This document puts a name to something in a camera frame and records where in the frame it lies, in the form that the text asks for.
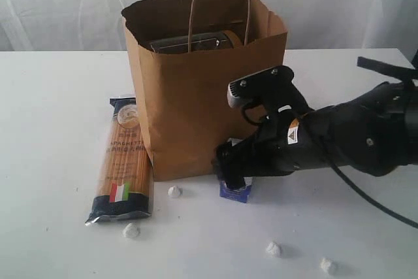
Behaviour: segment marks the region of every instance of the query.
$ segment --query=pasta package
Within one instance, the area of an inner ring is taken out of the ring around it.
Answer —
[[[112,127],[86,225],[145,218],[152,213],[152,166],[135,98],[111,99],[110,104],[114,107]]]

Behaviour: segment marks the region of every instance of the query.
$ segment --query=white backdrop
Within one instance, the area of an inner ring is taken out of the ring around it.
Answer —
[[[0,50],[124,50],[120,11],[136,0],[0,0]],[[417,0],[263,0],[288,48],[418,49]]]

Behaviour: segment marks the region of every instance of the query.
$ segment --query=warning label sticker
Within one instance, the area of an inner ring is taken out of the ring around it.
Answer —
[[[298,128],[299,121],[297,119],[294,119],[292,123],[290,123],[289,130],[287,131],[288,144],[295,144],[298,142]]]

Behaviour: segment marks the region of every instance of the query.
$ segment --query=white table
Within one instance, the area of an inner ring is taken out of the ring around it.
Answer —
[[[289,50],[285,64],[314,107],[386,80],[357,56],[410,66],[396,49]],[[375,209],[331,170],[257,179],[251,203],[218,196],[215,176],[155,184],[136,240],[125,223],[86,220],[104,154],[111,96],[132,93],[126,52],[0,53],[0,278],[416,278],[418,230]],[[370,195],[418,219],[417,167],[373,178],[344,167]],[[283,244],[269,258],[267,244]]]

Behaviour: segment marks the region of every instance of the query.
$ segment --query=italian flag label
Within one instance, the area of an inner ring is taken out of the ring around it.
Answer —
[[[125,182],[121,186],[115,183],[112,183],[112,188],[110,189],[109,203],[127,201],[128,195],[129,195],[129,182]]]

